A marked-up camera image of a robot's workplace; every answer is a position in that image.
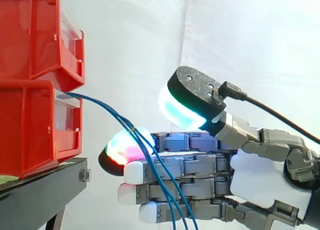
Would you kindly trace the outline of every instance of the white fabric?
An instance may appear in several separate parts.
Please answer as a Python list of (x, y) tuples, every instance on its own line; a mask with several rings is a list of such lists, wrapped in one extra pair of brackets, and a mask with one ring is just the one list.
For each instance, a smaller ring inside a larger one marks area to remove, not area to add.
[[(238, 85), (320, 136), (318, 0), (188, 0), (187, 16), (187, 0), (65, 1), (86, 34), (86, 84), (77, 92), (105, 101), (138, 127), (176, 129), (162, 116), (157, 97), (182, 56), (183, 64)], [(295, 133), (247, 103), (227, 104), (230, 113), (253, 126)], [(82, 155), (89, 158), (93, 177), (68, 205), (62, 229), (170, 230), (170, 223), (139, 221), (139, 206), (117, 203), (123, 179), (105, 173), (97, 157), (121, 127), (88, 102), (83, 117)], [(246, 229), (218, 220), (199, 226)]]

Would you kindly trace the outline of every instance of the black sensor cap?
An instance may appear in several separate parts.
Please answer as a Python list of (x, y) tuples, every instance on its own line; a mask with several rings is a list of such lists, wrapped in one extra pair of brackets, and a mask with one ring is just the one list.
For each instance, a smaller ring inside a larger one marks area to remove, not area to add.
[(217, 117), (225, 108), (219, 95), (221, 84), (189, 66), (180, 66), (167, 83), (171, 95), (182, 105), (207, 120)]
[(102, 150), (98, 157), (98, 162), (103, 170), (113, 176), (121, 177), (124, 175), (124, 165), (119, 165), (113, 161), (106, 153), (105, 149)]

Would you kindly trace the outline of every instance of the screw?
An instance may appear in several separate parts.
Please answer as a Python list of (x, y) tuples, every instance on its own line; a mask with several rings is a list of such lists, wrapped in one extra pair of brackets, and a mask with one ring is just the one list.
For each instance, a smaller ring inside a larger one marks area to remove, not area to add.
[(91, 170), (81, 169), (79, 172), (79, 181), (82, 183), (88, 183), (91, 180)]

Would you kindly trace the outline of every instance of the cable connector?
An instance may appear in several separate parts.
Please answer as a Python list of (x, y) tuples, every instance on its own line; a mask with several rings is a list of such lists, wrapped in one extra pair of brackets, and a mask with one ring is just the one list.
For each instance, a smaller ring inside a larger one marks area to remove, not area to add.
[(225, 81), (218, 89), (219, 95), (224, 99), (226, 97), (245, 101), (247, 99), (247, 94), (243, 92), (239, 87), (233, 85), (232, 83)]

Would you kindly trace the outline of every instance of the black cable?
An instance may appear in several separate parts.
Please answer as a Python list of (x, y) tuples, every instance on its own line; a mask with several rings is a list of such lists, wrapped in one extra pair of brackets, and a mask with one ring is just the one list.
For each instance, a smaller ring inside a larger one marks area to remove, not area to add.
[(271, 114), (272, 116), (276, 117), (280, 121), (284, 122), (285, 124), (287, 124), (288, 126), (293, 128), (294, 130), (296, 130), (297, 132), (301, 133), (302, 135), (304, 135), (308, 139), (310, 139), (310, 140), (312, 140), (315, 143), (320, 145), (320, 139), (319, 138), (317, 138), (316, 136), (314, 136), (311, 133), (307, 132), (306, 130), (304, 130), (303, 128), (301, 128), (300, 126), (295, 124), (294, 122), (290, 121), (288, 118), (284, 117), (280, 113), (276, 112), (275, 110), (273, 110), (269, 106), (263, 104), (262, 102), (259, 102), (258, 100), (255, 100), (255, 99), (253, 99), (253, 98), (251, 98), (249, 96), (245, 97), (244, 101), (247, 101), (248, 103), (251, 103), (251, 104), (257, 106), (258, 108), (266, 111), (267, 113)]

